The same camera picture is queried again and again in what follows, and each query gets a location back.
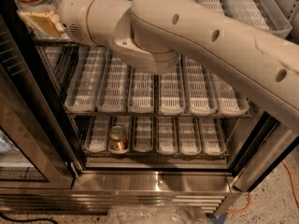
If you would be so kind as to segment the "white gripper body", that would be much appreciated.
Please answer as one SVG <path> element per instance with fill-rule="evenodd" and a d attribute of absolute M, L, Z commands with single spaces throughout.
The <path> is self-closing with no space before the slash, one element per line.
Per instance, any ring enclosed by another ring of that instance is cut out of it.
<path fill-rule="evenodd" d="M 90 47 L 105 46 L 106 40 L 95 41 L 89 31 L 90 8 L 96 0 L 62 0 L 58 8 L 60 22 L 69 38 Z"/>

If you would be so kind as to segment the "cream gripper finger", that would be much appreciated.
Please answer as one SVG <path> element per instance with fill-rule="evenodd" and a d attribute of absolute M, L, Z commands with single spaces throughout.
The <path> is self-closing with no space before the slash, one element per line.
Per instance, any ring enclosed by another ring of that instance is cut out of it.
<path fill-rule="evenodd" d="M 59 16 L 54 12 L 33 12 L 19 10 L 18 15 L 32 29 L 36 29 L 46 35 L 61 37 L 64 27 L 60 23 Z"/>

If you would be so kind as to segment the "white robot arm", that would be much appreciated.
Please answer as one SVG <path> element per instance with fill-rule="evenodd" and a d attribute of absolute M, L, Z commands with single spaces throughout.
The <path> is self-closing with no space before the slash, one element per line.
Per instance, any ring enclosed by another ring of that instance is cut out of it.
<path fill-rule="evenodd" d="M 153 75 L 171 72 L 185 55 L 299 133 L 299 46 L 285 39 L 191 0 L 62 0 L 18 14 L 47 35 L 106 46 Z"/>

